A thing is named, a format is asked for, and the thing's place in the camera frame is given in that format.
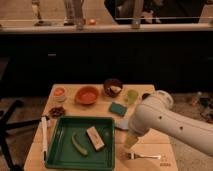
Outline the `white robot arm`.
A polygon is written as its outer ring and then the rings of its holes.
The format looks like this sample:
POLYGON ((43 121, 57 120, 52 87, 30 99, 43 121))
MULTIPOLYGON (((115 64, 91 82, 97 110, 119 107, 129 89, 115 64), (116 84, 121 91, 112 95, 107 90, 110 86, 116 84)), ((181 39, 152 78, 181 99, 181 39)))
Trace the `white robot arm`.
POLYGON ((130 149, 140 137, 155 129, 213 157, 213 125, 173 112, 173 104, 171 95, 163 90, 149 94, 137 104, 128 119, 124 147, 130 149))

